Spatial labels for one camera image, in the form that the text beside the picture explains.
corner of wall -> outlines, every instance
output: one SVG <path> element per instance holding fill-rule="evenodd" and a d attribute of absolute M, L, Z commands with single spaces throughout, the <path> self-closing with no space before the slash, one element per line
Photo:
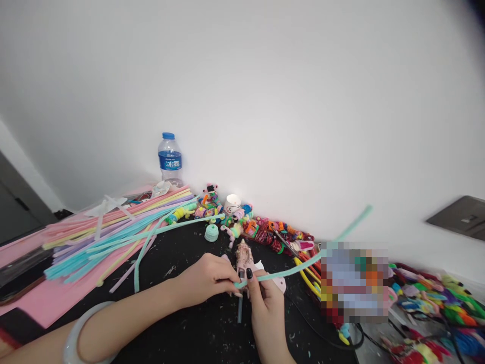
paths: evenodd
<path fill-rule="evenodd" d="M 35 168 L 29 157 L 14 138 L 10 130 L 0 119 L 0 152 L 15 167 L 18 173 L 27 181 L 40 199 L 52 211 L 64 209 L 64 203 L 54 193 L 45 179 Z"/>

table surface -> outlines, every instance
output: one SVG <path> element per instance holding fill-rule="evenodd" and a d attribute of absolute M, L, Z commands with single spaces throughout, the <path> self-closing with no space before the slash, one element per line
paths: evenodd
<path fill-rule="evenodd" d="M 140 288 L 147 289 L 175 277 L 195 263 L 205 252 L 227 254 L 235 265 L 236 244 L 229 250 L 229 238 L 220 232 L 216 242 L 205 240 L 206 223 L 200 222 L 158 235 L 140 265 Z M 294 266 L 292 258 L 277 255 L 267 246 L 246 240 L 255 262 L 262 260 L 265 270 L 277 272 Z M 48 331 L 79 318 L 94 305 L 118 301 L 133 294 L 133 274 L 110 294 L 109 290 L 129 268 L 126 262 L 82 301 L 57 320 Z M 354 352 L 341 351 L 328 345 L 306 324 L 295 308 L 295 302 L 308 321 L 322 335 L 341 344 L 332 325 L 324 323 L 320 309 L 310 297 L 300 275 L 286 278 L 285 330 L 288 348 L 297 363 L 358 363 Z M 180 310 L 150 326 L 117 356 L 114 363 L 174 363 L 198 361 L 222 363 L 258 363 L 259 357 L 251 327 L 251 303 L 244 298 L 242 323 L 237 323 L 238 299 L 227 294 Z"/>

light switch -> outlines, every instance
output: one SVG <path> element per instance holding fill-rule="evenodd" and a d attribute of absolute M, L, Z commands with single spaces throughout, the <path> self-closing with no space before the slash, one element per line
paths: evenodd
<path fill-rule="evenodd" d="M 485 200 L 463 196 L 426 222 L 485 241 Z"/>

pipe cleaner craft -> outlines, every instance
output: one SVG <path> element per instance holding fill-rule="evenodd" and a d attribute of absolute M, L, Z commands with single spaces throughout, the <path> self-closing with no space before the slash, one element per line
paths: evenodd
<path fill-rule="evenodd" d="M 179 221 L 181 218 L 185 216 L 185 218 L 189 218 L 190 215 L 195 213 L 195 209 L 197 208 L 196 203 L 191 203 L 190 205 L 180 207 L 175 210 L 173 214 L 171 214 L 168 218 L 165 219 L 165 221 L 169 224 L 175 224 L 177 221 Z"/>
<path fill-rule="evenodd" d="M 232 249 L 234 245 L 234 241 L 241 236 L 243 233 L 243 227 L 240 224 L 234 224 L 231 228 L 227 226 L 221 226 L 222 231 L 226 231 L 229 234 L 229 238 L 231 242 L 229 243 L 229 248 Z"/>

plastic bottle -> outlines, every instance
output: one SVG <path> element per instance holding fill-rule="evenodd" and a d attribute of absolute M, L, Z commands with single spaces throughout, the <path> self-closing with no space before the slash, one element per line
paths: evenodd
<path fill-rule="evenodd" d="M 162 179 L 169 181 L 175 187 L 182 187 L 181 177 L 182 153 L 172 133 L 163 133 L 163 140 L 158 145 L 158 158 Z"/>

